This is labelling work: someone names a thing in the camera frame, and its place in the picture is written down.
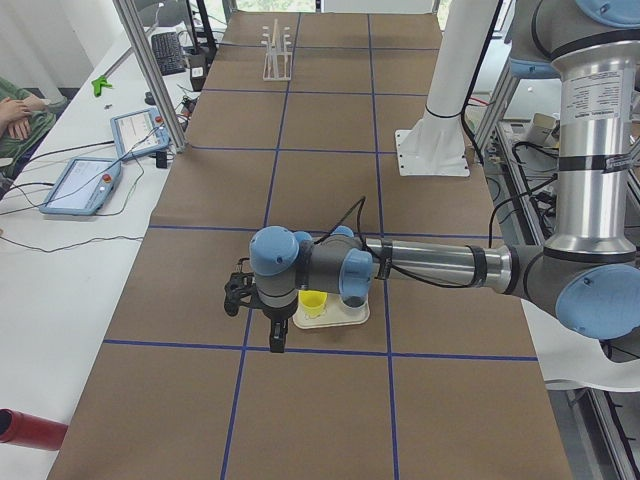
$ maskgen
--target tablet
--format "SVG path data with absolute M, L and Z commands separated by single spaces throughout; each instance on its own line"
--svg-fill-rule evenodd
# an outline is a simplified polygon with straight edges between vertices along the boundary
M 120 178 L 121 163 L 113 158 L 71 159 L 38 209 L 46 214 L 93 215 Z
M 169 146 L 169 134 L 156 107 L 111 119 L 118 158 L 143 157 Z

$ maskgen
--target keyboard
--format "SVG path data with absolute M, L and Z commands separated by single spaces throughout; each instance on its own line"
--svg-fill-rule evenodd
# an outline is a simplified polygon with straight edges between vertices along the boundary
M 171 75 L 185 71 L 182 47 L 176 32 L 156 33 L 151 36 L 151 50 L 156 57 L 160 73 Z

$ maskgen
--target red cylinder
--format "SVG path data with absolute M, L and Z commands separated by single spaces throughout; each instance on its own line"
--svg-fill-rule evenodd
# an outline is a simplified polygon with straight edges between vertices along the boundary
M 0 410 L 0 443 L 60 450 L 67 425 L 15 410 Z

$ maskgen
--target yellow cup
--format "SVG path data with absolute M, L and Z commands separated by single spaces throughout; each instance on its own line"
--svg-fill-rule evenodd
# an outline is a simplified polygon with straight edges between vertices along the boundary
M 316 318 L 324 313 L 324 306 L 327 303 L 327 292 L 300 290 L 300 292 L 298 292 L 298 300 L 304 313 L 309 318 Z

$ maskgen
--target white table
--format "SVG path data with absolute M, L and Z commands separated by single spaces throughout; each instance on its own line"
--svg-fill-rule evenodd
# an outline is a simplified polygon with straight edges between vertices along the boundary
M 147 107 L 144 93 L 149 88 L 134 55 L 109 77 L 115 88 L 104 89 L 100 98 L 93 96 L 91 80 L 104 73 L 128 46 L 123 34 L 37 154 L 112 140 L 112 117 Z M 189 73 L 164 78 L 177 105 L 183 96 L 179 85 L 190 88 Z M 29 164 L 16 183 L 54 182 L 68 159 L 80 154 L 116 158 L 113 146 L 47 156 Z M 0 229 L 11 240 L 46 249 L 94 237 L 142 237 L 168 170 L 157 169 L 148 157 L 140 163 L 144 176 L 120 215 L 54 218 L 34 208 L 0 215 Z M 123 166 L 121 182 L 100 213 L 120 210 L 139 173 L 134 161 Z M 46 195 L 42 187 L 25 187 L 25 191 L 36 204 Z M 0 202 L 0 214 L 26 206 L 24 196 L 12 191 Z M 115 240 L 44 254 L 0 240 L 0 408 L 70 421 L 139 246 L 138 241 Z M 56 455 L 0 445 L 0 477 L 44 480 Z

